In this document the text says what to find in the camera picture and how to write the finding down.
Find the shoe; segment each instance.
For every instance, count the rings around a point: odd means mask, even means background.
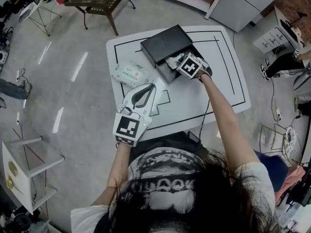
[[[263,79],[264,79],[265,81],[268,81],[270,78],[267,77],[266,69],[263,67],[262,64],[260,64],[259,67],[260,67],[260,71],[261,71],[261,74],[262,74],[262,76],[263,76]]]
[[[267,59],[264,59],[264,62],[266,63],[267,68],[269,68],[270,62]]]
[[[296,97],[294,98],[294,109],[295,109],[295,112],[298,112],[298,101]]]
[[[6,108],[6,103],[2,98],[0,98],[0,108]]]
[[[23,81],[21,82],[21,86],[22,86],[23,89],[25,89],[25,80],[23,80]]]
[[[29,93],[30,93],[30,91],[31,91],[31,89],[32,89],[32,85],[30,84],[30,83],[26,83],[25,84],[25,88],[24,88],[25,90],[26,90],[26,92],[27,92],[27,98],[28,98],[28,96],[29,96]]]

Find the wall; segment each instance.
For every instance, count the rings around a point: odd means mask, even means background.
[[[293,26],[301,30],[303,40],[311,43],[311,0],[275,0],[274,5],[290,22],[298,18],[297,11],[308,15],[294,23]]]

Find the box lid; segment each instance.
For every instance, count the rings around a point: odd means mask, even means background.
[[[141,45],[157,63],[192,44],[190,37],[176,25],[141,42]]]

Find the gray floor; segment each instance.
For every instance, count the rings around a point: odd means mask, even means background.
[[[136,10],[126,0],[115,10],[119,36],[176,24],[219,25],[213,19],[205,20],[204,13],[172,0],[133,2]],[[44,13],[45,21],[52,19],[47,27],[51,31],[50,37],[46,37],[29,20],[16,24],[9,59],[1,78],[15,82],[16,71],[24,67],[33,90],[24,109],[18,100],[1,95],[8,108],[0,110],[0,139],[17,139],[12,128],[20,134],[16,124],[17,112],[20,112],[24,137],[40,134],[66,157],[64,162],[47,172],[48,183],[58,189],[58,193],[48,201],[48,208],[51,220],[69,232],[71,209],[90,205],[103,191],[115,154],[112,128],[116,107],[105,46],[107,40],[116,36],[106,17],[87,15],[89,29],[85,30],[83,15],[75,8],[54,5],[53,2],[47,7],[63,16],[58,18]],[[232,38],[233,32],[229,29],[227,32]],[[261,124],[273,127],[272,83],[265,82],[259,72],[259,63],[264,55],[250,42],[251,34],[252,28],[247,26],[234,36],[252,103],[250,110],[237,116],[250,144],[258,150]],[[72,82],[70,79],[85,52],[88,52],[87,58],[75,82]],[[282,126],[290,125],[296,116],[293,80],[294,77],[275,79],[276,103],[283,114]],[[310,90],[310,87],[308,83],[304,90]],[[64,109],[58,132],[52,133],[61,108]],[[306,125],[306,118],[294,122],[302,144]],[[217,132],[216,123],[203,127],[202,138],[207,148],[223,149],[221,139],[216,137]],[[267,138],[272,136],[271,132],[267,132]],[[35,146],[34,151],[49,158],[46,149],[51,148],[46,145]],[[263,151],[270,151],[268,144],[263,144]],[[36,164],[36,157],[30,152],[28,159],[31,166]],[[42,177],[35,179],[35,184],[39,193],[40,187],[44,186]]]

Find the black box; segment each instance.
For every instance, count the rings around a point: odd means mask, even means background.
[[[203,58],[198,50],[192,45],[191,38],[179,25],[171,27],[142,41],[140,46],[142,52],[146,55],[154,68],[157,69],[167,84],[170,84],[181,74],[169,67],[165,61],[166,58],[176,57],[182,52],[185,55],[191,52],[196,57]]]

